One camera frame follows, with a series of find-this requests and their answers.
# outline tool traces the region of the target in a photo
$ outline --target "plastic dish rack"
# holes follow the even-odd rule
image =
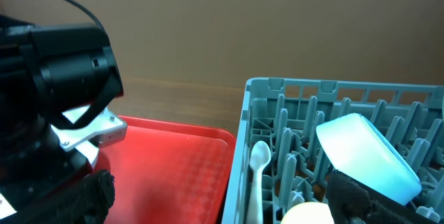
[[[326,203],[325,177],[333,168],[320,152],[315,129],[352,112],[371,121],[418,174],[422,192],[406,207],[439,222],[444,217],[443,95],[444,86],[434,85],[250,79],[222,223],[245,221],[252,177],[250,150],[260,140],[272,153],[262,178],[265,224],[280,223],[298,203]],[[287,164],[289,154],[296,157],[296,174],[288,172],[288,167],[295,166]]]

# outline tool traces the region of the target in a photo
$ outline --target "brown wall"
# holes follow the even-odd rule
[[[123,79],[444,83],[444,0],[77,1],[106,27]],[[89,20],[61,0],[0,6],[39,24]]]

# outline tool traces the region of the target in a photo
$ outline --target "red tray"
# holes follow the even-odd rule
[[[121,118],[126,138],[102,148],[96,166],[115,177],[105,224],[214,223],[236,139],[225,130]]]

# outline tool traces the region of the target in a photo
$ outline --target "white bowl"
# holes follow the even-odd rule
[[[421,192],[418,176],[379,130],[360,114],[348,114],[316,128],[333,166],[401,205]]]
[[[284,215],[281,224],[319,223],[334,224],[330,208],[325,203],[300,203]]]

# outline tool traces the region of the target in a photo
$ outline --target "white cup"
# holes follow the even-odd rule
[[[334,168],[401,205],[421,192],[418,176],[379,130],[353,113],[316,128]]]

